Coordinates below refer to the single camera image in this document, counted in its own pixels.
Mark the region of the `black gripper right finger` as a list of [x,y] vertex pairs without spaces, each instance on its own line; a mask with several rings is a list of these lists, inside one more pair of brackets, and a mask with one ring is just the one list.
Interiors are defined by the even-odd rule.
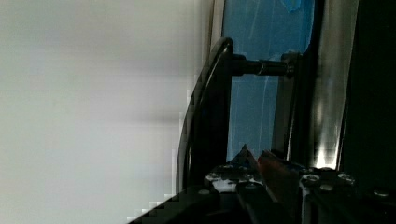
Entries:
[[257,161],[258,171],[265,185],[292,218],[301,216],[301,183],[309,188],[324,186],[323,191],[352,188],[355,179],[332,168],[304,167],[283,160],[272,151],[264,150]]

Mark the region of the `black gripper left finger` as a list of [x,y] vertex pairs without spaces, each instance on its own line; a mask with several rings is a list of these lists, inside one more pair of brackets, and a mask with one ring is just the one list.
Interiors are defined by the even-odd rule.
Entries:
[[263,186],[263,180],[259,174],[258,163],[248,145],[228,162],[212,169],[204,178],[207,187],[214,188],[218,193],[236,192],[236,186],[240,183],[253,183]]

